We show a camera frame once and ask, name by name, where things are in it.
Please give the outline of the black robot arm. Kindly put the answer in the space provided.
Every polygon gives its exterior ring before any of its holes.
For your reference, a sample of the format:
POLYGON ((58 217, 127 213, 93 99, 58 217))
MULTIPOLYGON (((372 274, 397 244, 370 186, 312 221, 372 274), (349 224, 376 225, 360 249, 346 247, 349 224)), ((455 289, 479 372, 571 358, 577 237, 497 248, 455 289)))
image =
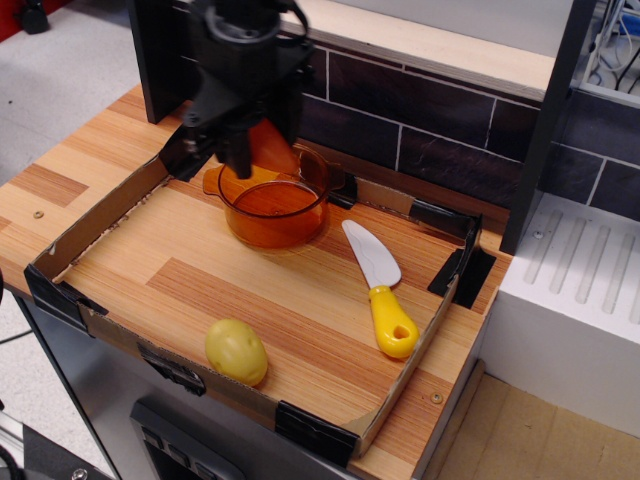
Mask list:
POLYGON ((187 155, 214 155, 247 179, 251 128, 269 120, 285 141, 297 137, 313 76, 309 22, 294 1, 194 1, 189 12, 200 82, 183 118, 187 155))

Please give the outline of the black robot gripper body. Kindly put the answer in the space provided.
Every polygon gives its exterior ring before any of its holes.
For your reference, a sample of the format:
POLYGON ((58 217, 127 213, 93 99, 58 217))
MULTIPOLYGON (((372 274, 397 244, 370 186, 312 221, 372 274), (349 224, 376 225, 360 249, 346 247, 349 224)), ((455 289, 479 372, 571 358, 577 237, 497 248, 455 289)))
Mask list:
POLYGON ((300 9, 291 12, 303 32, 281 34, 285 9, 191 9, 189 33, 200 82, 179 129, 187 158, 216 153, 223 134, 257 125, 266 117, 265 92, 286 77, 313 76, 309 24, 300 9))

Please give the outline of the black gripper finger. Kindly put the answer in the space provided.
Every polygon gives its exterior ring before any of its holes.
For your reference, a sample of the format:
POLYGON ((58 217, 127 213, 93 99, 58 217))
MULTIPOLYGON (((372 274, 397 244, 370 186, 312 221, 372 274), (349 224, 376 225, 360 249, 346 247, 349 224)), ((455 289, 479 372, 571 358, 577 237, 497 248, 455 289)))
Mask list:
POLYGON ((252 154, 249 132, 246 129, 223 134, 215 155, 238 179, 245 180, 251 177, 252 154))
POLYGON ((265 92, 266 117, 284 140, 292 145, 298 138, 302 117, 302 77, 294 74, 271 85, 265 92))

